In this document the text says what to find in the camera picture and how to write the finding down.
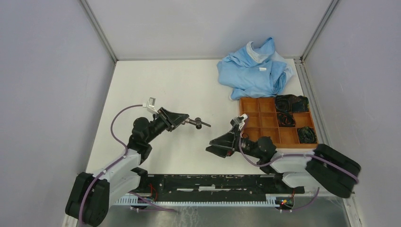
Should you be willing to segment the dark metal faucet tee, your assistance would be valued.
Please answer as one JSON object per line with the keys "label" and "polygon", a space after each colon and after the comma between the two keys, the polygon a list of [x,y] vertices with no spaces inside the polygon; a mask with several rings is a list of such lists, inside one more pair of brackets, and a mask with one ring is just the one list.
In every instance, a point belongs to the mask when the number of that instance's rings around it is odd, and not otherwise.
{"label": "dark metal faucet tee", "polygon": [[194,119],[196,129],[200,130],[203,126],[211,127],[210,124],[203,122],[201,118],[197,117]]}

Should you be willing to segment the small grey faucet fitting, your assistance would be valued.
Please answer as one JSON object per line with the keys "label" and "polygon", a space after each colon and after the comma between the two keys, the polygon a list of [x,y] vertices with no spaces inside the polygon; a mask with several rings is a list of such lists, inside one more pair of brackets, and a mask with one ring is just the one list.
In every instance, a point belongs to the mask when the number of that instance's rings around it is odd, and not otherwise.
{"label": "small grey faucet fitting", "polygon": [[192,124],[192,125],[197,125],[197,122],[195,120],[192,120],[190,118],[187,118],[183,124]]}

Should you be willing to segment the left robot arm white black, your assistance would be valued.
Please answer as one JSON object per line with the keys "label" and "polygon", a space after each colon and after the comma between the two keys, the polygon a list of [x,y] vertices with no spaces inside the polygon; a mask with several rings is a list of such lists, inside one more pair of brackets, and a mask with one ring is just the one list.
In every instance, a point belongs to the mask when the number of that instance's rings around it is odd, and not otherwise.
{"label": "left robot arm white black", "polygon": [[80,224],[99,226],[109,208],[122,196],[135,190],[144,192],[149,185],[147,171],[140,165],[149,157],[150,142],[164,131],[171,132],[189,120],[186,113],[174,113],[161,107],[154,111],[153,120],[139,117],[133,122],[128,143],[116,139],[123,145],[122,154],[107,166],[93,173],[77,175],[65,214],[76,218]]}

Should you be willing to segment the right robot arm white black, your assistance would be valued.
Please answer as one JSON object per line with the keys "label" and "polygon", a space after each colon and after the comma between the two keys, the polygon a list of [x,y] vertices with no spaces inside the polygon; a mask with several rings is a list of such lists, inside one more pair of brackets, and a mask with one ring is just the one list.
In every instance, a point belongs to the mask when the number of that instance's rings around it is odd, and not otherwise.
{"label": "right robot arm white black", "polygon": [[211,140],[206,151],[222,158],[238,152],[263,173],[279,175],[273,180],[279,193],[296,187],[322,187],[335,196],[349,198],[359,183],[360,164],[326,144],[308,152],[280,152],[270,137],[252,141],[234,126]]}

